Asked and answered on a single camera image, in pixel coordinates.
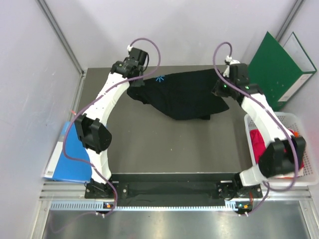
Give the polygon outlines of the black t-shirt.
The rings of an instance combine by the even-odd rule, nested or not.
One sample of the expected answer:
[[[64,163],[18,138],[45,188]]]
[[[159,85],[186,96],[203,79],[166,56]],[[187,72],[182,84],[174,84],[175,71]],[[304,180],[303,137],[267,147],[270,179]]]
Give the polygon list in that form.
[[[131,84],[127,95],[174,120],[209,120],[229,109],[213,94],[218,79],[214,69],[160,75],[144,80],[141,86]]]

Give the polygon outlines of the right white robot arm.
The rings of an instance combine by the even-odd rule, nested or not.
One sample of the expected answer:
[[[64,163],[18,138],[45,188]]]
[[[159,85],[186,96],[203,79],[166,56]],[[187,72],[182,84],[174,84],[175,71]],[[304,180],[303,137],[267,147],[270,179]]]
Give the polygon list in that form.
[[[268,105],[263,94],[248,94],[228,82],[218,70],[215,72],[223,82],[223,88],[231,88],[244,96],[240,106],[253,120],[266,147],[256,165],[235,174],[232,185],[234,194],[238,197],[244,197],[251,191],[251,186],[258,184],[264,184],[267,189],[275,192],[291,190],[296,183],[303,161],[306,148],[305,139],[301,136],[295,137],[290,130],[284,127]],[[292,172],[294,177],[286,188],[272,188],[269,186],[270,178]]]

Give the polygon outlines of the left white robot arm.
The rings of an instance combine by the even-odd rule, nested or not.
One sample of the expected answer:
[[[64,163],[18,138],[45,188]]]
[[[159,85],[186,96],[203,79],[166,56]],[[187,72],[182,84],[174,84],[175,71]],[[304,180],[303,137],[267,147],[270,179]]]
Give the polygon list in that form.
[[[97,95],[98,101],[75,120],[78,138],[86,148],[90,163],[94,164],[90,182],[86,184],[86,199],[110,199],[115,195],[113,185],[106,181],[112,176],[108,163],[112,135],[106,128],[107,121],[117,101],[130,86],[124,80],[142,75],[144,64],[145,59],[136,57],[117,61]]]

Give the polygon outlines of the magenta t-shirt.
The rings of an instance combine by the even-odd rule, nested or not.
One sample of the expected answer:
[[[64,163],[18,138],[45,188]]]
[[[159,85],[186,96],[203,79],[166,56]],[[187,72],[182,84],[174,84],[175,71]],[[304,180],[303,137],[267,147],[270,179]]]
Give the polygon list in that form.
[[[259,163],[259,159],[266,150],[264,140],[258,129],[253,129],[250,131],[252,149],[255,157],[256,164]],[[302,161],[301,168],[304,168],[304,162]]]

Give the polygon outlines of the white plastic basket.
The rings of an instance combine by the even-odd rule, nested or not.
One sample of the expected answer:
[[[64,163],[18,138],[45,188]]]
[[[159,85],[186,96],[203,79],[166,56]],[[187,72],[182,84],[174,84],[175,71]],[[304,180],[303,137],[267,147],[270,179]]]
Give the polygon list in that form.
[[[297,132],[300,136],[306,138],[306,134],[300,120],[292,113],[276,112],[275,113],[280,122],[288,129]],[[249,145],[249,151],[251,161],[253,165],[256,165],[256,160],[253,152],[253,146],[251,142],[250,131],[256,129],[254,122],[249,115],[244,116],[244,125],[246,131],[247,142]],[[309,185],[315,185],[319,182],[319,173],[316,164],[313,161],[312,152],[309,147],[306,146],[303,153],[303,173],[298,176],[295,182],[296,187],[305,187]],[[274,177],[269,179],[270,186],[274,188],[285,188],[291,184],[292,177]]]

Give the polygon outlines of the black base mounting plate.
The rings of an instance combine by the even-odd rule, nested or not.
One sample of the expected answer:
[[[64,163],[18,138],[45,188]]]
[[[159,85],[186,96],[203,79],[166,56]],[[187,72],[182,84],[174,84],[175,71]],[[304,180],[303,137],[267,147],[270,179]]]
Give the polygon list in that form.
[[[259,185],[238,186],[234,173],[118,173],[110,184],[91,179],[85,186],[86,199],[116,199],[128,207],[221,206],[224,200],[262,198]]]

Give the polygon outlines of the white t-shirt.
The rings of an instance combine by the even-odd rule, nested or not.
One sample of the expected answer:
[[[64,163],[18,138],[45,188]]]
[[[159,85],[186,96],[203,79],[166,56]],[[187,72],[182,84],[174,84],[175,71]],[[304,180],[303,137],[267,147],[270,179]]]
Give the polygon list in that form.
[[[302,177],[304,175],[304,169],[301,168],[299,171],[298,171],[298,174],[297,174],[297,177]],[[291,172],[291,173],[288,173],[288,174],[280,174],[280,175],[276,175],[275,178],[294,178],[295,177],[295,173],[294,172]]]

